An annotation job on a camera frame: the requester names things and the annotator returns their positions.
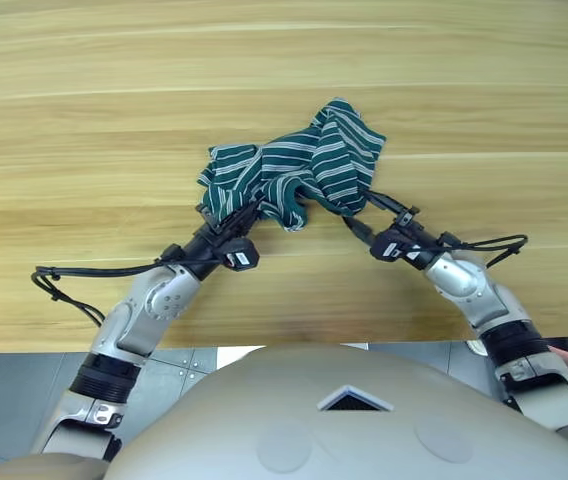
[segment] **wood grain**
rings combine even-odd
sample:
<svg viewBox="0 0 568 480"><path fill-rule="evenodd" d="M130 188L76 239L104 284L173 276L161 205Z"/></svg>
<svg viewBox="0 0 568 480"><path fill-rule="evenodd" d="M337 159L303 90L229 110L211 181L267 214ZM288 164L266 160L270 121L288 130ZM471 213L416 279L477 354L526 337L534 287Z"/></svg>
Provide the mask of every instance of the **wood grain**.
<svg viewBox="0 0 568 480"><path fill-rule="evenodd" d="M333 96L389 137L374 187L434 232L531 236L494 275L568 335L568 2L6 0L0 351L85 350L94 327L32 267L188 241L207 148L301 128ZM419 273L310 209L299 233L260 224L260 267L216 272L164 345L469 337ZM64 281L103 309L129 282Z"/></svg>

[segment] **floor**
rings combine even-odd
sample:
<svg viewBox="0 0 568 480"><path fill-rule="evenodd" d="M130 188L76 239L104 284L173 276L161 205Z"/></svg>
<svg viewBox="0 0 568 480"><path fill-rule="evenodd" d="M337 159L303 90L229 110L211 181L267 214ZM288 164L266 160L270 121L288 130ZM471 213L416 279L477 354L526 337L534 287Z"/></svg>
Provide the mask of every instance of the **floor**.
<svg viewBox="0 0 568 480"><path fill-rule="evenodd" d="M462 342L371 344L498 396L487 360ZM83 353L0 354L0 463L28 453L38 425L52 410L84 359ZM217 349L157 351L140 374L118 436L128 442L189 388L216 369Z"/></svg>

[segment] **striped cloth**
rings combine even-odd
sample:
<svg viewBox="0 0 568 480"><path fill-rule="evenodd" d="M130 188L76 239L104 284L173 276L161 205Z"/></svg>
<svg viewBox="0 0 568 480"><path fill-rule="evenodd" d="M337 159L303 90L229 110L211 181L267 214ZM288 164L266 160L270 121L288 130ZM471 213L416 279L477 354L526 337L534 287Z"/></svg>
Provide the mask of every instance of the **striped cloth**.
<svg viewBox="0 0 568 480"><path fill-rule="evenodd" d="M264 194L262 218L274 218L287 231L308 221L298 198L317 200L343 216L359 212L386 138L364 125L360 114L336 98L311 125L266 145L220 145L198 183L208 187L202 202L219 220Z"/></svg>

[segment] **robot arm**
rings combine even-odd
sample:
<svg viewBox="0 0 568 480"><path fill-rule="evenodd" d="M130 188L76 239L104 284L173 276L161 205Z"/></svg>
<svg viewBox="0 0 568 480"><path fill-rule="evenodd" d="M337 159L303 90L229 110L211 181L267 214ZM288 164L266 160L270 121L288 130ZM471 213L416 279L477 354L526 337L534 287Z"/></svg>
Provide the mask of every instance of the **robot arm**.
<svg viewBox="0 0 568 480"><path fill-rule="evenodd" d="M444 233L436 239L415 221L418 209L409 209L375 192L367 192L367 198L397 215L391 226L377 235L358 220L344 219L353 233L370 245L371 254L387 262L405 260L421 270L438 293L460 309L494 362L495 374L510 395L509 405L549 429L568 428L568 367L549 350L511 291L494 282L481 262L461 252L505 250L490 266L519 253L527 238L513 236L464 244ZM488 247L492 242L503 244L511 240L516 241Z"/></svg>
<svg viewBox="0 0 568 480"><path fill-rule="evenodd" d="M121 423L136 379L171 322L188 308L201 282L218 265L234 271L257 266L259 254L245 235L258 219L259 203L257 199L247 204L220 223L205 207L198 207L206 222L193 239L184 248L169 246L156 268L135 276L125 299L102 322L32 453L114 457L121 443L110 430Z"/></svg>

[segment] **black cable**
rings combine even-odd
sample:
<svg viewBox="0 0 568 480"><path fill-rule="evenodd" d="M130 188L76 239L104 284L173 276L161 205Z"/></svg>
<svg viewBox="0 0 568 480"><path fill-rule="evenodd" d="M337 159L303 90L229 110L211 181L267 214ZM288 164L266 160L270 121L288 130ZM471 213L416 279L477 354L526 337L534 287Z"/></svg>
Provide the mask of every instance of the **black cable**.
<svg viewBox="0 0 568 480"><path fill-rule="evenodd" d="M35 267L35 272L31 274L32 282L51 296L53 301L61 301L73 305L80 310L91 321L100 327L106 318L104 314L93 305L75 300L70 295L62 292L52 281L59 281L62 277L83 277L83 278L116 278L129 277L147 272L153 268L166 266L174 263L172 260L157 259L148 265L125 268L82 268L82 267ZM221 260L179 260L180 265L199 265L203 263L219 264Z"/></svg>
<svg viewBox="0 0 568 480"><path fill-rule="evenodd" d="M520 249L527 243L528 236L518 234L509 235L507 237L491 238L489 240L481 240L479 242L472 243L455 242L453 245L442 245L438 247L419 247L412 249L411 252L450 253L459 250L469 252L502 252L486 264L486 268L491 268L507 257L520 253Z"/></svg>

